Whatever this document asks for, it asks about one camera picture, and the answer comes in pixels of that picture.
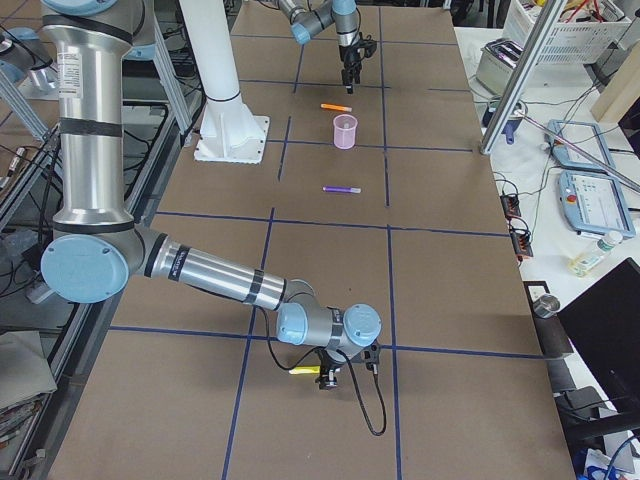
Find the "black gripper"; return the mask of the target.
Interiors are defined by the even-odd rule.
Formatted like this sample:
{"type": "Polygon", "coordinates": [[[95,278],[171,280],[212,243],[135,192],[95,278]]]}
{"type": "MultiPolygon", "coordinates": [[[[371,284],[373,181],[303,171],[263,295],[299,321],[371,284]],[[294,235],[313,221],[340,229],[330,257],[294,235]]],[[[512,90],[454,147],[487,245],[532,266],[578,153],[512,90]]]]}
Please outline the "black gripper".
{"type": "Polygon", "coordinates": [[[321,390],[335,389],[338,387],[337,373],[344,366],[344,361],[335,360],[325,349],[318,351],[320,360],[320,373],[317,384],[321,390]]]}
{"type": "Polygon", "coordinates": [[[360,84],[361,57],[357,46],[339,47],[340,59],[343,62],[341,70],[342,84],[347,93],[353,94],[355,86],[360,84]]]}

